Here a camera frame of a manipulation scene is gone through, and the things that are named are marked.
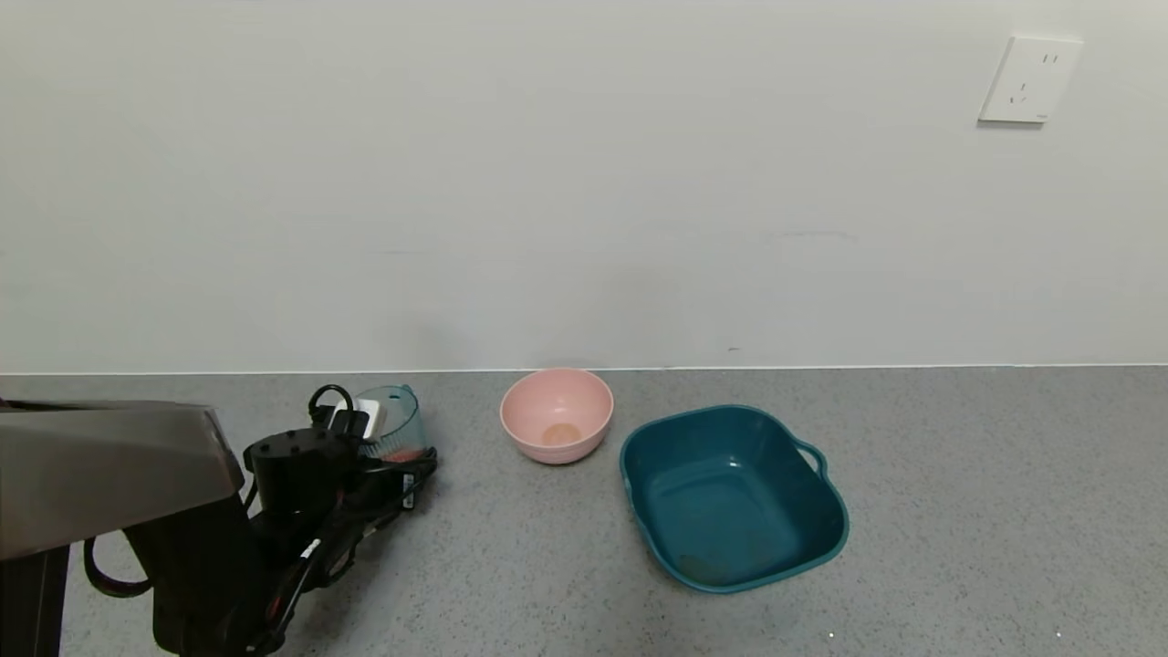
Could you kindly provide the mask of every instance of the white wall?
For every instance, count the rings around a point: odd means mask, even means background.
[[[979,129],[1014,33],[1087,48]],[[0,369],[1168,361],[1166,62],[1162,0],[6,4]]]

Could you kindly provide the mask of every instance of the speckled countertop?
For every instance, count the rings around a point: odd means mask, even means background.
[[[507,442],[496,408],[513,373],[0,378],[0,390],[210,403],[238,451],[300,426],[324,382],[412,385],[443,458],[434,485],[303,601],[280,655],[1164,655],[1168,368],[603,376],[612,433],[565,468]],[[653,561],[617,457],[641,423],[723,402],[822,449],[853,526],[834,561],[712,596]],[[98,558],[140,573],[119,537]],[[62,655],[159,653],[150,596],[104,599],[71,575]]]

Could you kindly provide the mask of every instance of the electrical socket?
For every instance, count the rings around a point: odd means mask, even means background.
[[[1015,36],[981,108],[981,120],[1047,123],[1079,62],[1082,41]]]

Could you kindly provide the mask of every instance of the bowl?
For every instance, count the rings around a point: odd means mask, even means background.
[[[503,395],[499,419],[521,452],[559,465],[599,447],[613,406],[612,390],[599,376],[561,367],[516,381]]]
[[[757,408],[651,422],[625,441],[620,472],[653,554],[698,590],[736,593],[798,575],[848,540],[827,459]]]

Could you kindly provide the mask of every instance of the plug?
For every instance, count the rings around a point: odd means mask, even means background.
[[[356,410],[349,410],[349,404],[343,400],[340,401],[333,409],[328,428],[339,434],[361,436],[364,440],[381,435],[381,428],[385,424],[385,407],[374,400],[360,397],[353,400],[353,404],[357,407]]]

